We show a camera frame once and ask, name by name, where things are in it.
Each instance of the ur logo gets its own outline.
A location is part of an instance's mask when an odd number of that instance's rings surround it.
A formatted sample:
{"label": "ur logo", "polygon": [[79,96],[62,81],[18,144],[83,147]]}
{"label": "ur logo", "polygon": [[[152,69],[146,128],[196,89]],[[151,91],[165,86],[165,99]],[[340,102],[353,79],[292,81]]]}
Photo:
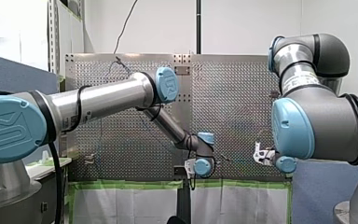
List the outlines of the ur logo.
{"label": "ur logo", "polygon": [[176,94],[177,93],[177,87],[176,87],[176,79],[174,76],[167,77],[165,79],[165,87],[167,87],[167,94]]}
{"label": "ur logo", "polygon": [[0,115],[0,150],[14,147],[32,140],[32,136],[21,112]]}

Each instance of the black stand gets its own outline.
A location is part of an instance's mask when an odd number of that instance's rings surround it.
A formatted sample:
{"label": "black stand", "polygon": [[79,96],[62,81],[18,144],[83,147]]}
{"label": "black stand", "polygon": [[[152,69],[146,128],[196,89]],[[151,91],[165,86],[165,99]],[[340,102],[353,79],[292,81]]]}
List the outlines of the black stand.
{"label": "black stand", "polygon": [[174,178],[183,181],[183,187],[178,189],[176,198],[176,215],[186,224],[191,224],[190,183],[184,166],[173,167]]}
{"label": "black stand", "polygon": [[197,54],[201,54],[201,0],[197,0]]}

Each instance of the white wall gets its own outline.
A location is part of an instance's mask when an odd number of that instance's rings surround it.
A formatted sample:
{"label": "white wall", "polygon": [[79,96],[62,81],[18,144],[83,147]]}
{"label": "white wall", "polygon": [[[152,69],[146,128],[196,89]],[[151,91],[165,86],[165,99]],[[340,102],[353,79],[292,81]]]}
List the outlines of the white wall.
{"label": "white wall", "polygon": [[[86,52],[113,52],[133,1],[85,0]],[[300,0],[202,1],[202,53],[267,54],[275,35],[300,34]],[[196,51],[196,1],[139,1],[117,52]]]}
{"label": "white wall", "polygon": [[267,55],[277,35],[300,35],[300,0],[202,1],[202,53]]}
{"label": "white wall", "polygon": [[303,0],[301,34],[328,33],[339,37],[351,55],[351,70],[341,92],[358,93],[358,1]]}
{"label": "white wall", "polygon": [[[112,53],[132,0],[85,0],[86,52]],[[195,1],[139,1],[117,53],[195,51]]]}

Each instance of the blue cap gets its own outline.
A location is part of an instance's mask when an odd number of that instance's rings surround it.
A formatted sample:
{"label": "blue cap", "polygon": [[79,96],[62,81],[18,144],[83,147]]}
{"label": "blue cap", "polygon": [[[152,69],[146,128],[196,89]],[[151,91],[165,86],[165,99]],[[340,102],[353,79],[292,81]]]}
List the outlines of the blue cap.
{"label": "blue cap", "polygon": [[275,161],[275,166],[282,173],[291,174],[297,168],[297,162],[295,158],[282,156]]}
{"label": "blue cap", "polygon": [[156,89],[162,103],[170,103],[179,92],[178,79],[169,67],[160,67],[156,73]]}
{"label": "blue cap", "polygon": [[315,149],[310,120],[301,106],[290,98],[274,102],[272,133],[277,151],[283,156],[309,159]]}
{"label": "blue cap", "polygon": [[209,145],[214,144],[214,134],[213,133],[198,133],[197,136],[201,138],[204,142]]}
{"label": "blue cap", "polygon": [[211,173],[212,166],[211,164],[205,159],[197,159],[196,163],[194,164],[194,171],[197,175],[206,176]]}
{"label": "blue cap", "polygon": [[0,163],[34,152],[46,131],[45,117],[36,106],[14,96],[0,96]]}

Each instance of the pegboard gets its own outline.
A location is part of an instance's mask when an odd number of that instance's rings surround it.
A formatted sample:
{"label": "pegboard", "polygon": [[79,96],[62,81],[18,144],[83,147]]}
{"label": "pegboard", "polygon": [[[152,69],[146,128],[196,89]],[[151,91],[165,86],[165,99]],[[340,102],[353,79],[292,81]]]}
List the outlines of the pegboard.
{"label": "pegboard", "polygon": [[213,177],[282,180],[274,167],[254,162],[255,140],[272,147],[270,112],[278,82],[265,56],[193,55],[192,131],[214,133],[221,161]]}
{"label": "pegboard", "polygon": [[[101,85],[129,76],[117,57],[132,72],[155,74],[161,66],[177,72],[181,85],[176,101],[165,105],[179,124],[193,133],[215,134],[215,157],[222,161],[213,177],[282,181],[273,167],[253,161],[255,139],[272,146],[271,91],[276,80],[267,70],[265,56],[75,54],[66,57],[66,89]],[[173,166],[187,153],[140,111],[129,109],[79,127],[68,134],[68,150],[78,154],[70,179],[172,180]],[[92,164],[86,157],[94,155]]]}

